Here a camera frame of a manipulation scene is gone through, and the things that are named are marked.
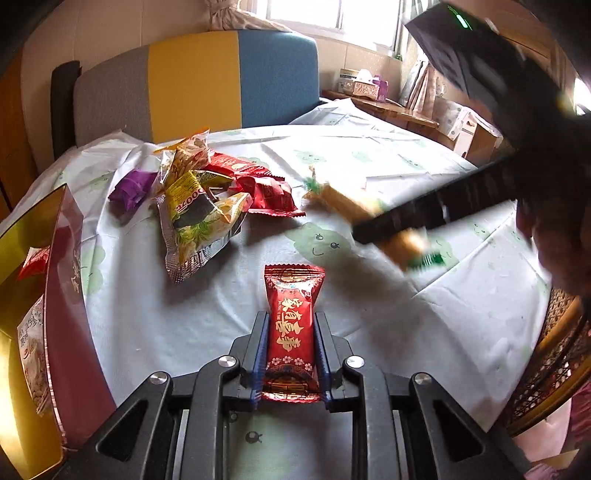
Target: purple snack package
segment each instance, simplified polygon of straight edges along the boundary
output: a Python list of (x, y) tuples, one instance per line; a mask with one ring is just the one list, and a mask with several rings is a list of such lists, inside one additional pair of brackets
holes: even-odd
[(156, 179), (156, 172), (135, 168), (123, 177), (109, 195), (109, 200), (122, 202), (126, 211), (136, 208), (148, 194)]

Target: red snack wrapper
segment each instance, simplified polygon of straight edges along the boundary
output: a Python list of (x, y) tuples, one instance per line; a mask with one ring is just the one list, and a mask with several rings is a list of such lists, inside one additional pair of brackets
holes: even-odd
[(47, 271), (47, 262), (49, 262), (49, 249), (29, 248), (29, 253), (23, 263), (21, 271), (18, 273), (17, 280), (30, 277), (31, 275), (41, 275)]
[(251, 194), (252, 205), (249, 213), (264, 213), (279, 217), (299, 217), (306, 213), (299, 210), (291, 196), (291, 187), (285, 181), (271, 177), (239, 175), (236, 178), (237, 190)]
[(236, 158), (224, 153), (214, 153), (209, 160), (209, 164), (205, 167), (205, 170), (221, 173), (222, 175), (232, 177), (233, 179), (236, 178), (236, 174), (243, 174), (285, 180), (283, 177), (275, 177), (268, 168), (263, 167), (262, 165), (257, 165), (248, 160), (242, 160), (241, 158)]
[(324, 270), (313, 265), (265, 266), (271, 324), (262, 396), (268, 400), (320, 399), (312, 310), (323, 281)]

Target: tablecloth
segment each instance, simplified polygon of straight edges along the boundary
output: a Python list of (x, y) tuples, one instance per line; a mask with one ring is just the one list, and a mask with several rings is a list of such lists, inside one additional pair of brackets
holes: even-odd
[[(309, 165), (367, 176), (368, 190), (389, 202), (474, 167), (392, 125), (376, 128), (334, 106), (319, 112), (321, 122), (340, 126), (210, 135), (216, 151), (285, 175), (307, 216), (248, 215), (242, 232), (182, 284), (167, 277), (151, 202), (119, 216), (107, 200), (129, 170), (156, 171), (160, 161), (152, 153), (156, 146), (121, 132), (65, 153), (0, 232), (68, 183), (85, 216), (81, 272), (90, 328), (117, 404), (154, 371), (181, 375), (227, 353), (237, 336), (249, 333), (256, 312), (268, 308), (264, 265), (303, 262), (326, 269), (316, 309), (355, 354), (396, 374), (431, 373), (488, 429), (528, 362), (549, 294), (536, 252), (515, 230), (514, 205), (429, 232), (446, 266), (404, 275), (372, 245), (356, 245), (340, 217), (305, 204)], [(269, 403), (255, 414), (238, 414), (230, 426), (230, 477), (348, 478), (350, 422), (350, 414), (329, 414), (322, 404)]]

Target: window frame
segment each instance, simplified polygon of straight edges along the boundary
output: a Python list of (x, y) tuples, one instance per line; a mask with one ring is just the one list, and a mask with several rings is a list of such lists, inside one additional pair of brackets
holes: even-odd
[[(376, 51), (377, 53), (381, 53), (383, 55), (394, 57), (395, 55), (400, 53), (400, 46), (401, 46), (401, 37), (403, 31), (403, 24), (402, 24), (402, 7), (404, 0), (396, 0), (398, 1), (398, 21), (396, 24), (396, 28), (394, 30), (394, 38), (392, 38), (392, 43), (390, 45), (384, 45), (372, 40), (367, 40), (362, 37), (358, 37), (354, 34), (347, 33), (343, 30), (343, 16), (345, 14), (343, 10), (343, 0), (339, 0), (339, 16), (337, 18), (337, 22), (334, 28), (329, 27), (322, 27), (320, 25), (303, 23), (303, 22), (296, 22), (293, 20), (283, 20), (281, 18), (271, 18), (271, 2), (273, 0), (267, 0), (267, 11), (265, 18), (268, 20), (273, 20), (278, 23), (289, 27), (290, 29), (302, 33), (304, 35), (312, 35), (315, 37), (325, 37), (330, 38), (332, 40), (343, 41), (346, 43), (351, 43), (357, 45), (359, 47), (367, 48), (368, 50)], [(246, 0), (245, 2), (245, 9), (250, 12), (256, 14), (258, 10), (258, 0)]]

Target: metal screw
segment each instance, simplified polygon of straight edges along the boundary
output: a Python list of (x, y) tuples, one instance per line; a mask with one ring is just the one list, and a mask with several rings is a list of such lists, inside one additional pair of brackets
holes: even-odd
[(162, 385), (168, 380), (168, 375), (165, 372), (155, 372), (150, 375), (150, 383), (154, 385)]
[(230, 367), (233, 367), (234, 365), (236, 365), (236, 359), (232, 355), (221, 356), (217, 360), (217, 362), (218, 362), (218, 364), (220, 364), (221, 367), (225, 367), (225, 368), (230, 368)]
[(365, 365), (365, 360), (363, 360), (363, 357), (357, 356), (357, 355), (348, 356), (347, 359), (345, 360), (345, 362), (351, 368), (361, 368), (362, 366)]
[(424, 373), (416, 374), (414, 376), (414, 381), (417, 385), (428, 385), (431, 383), (431, 375)]

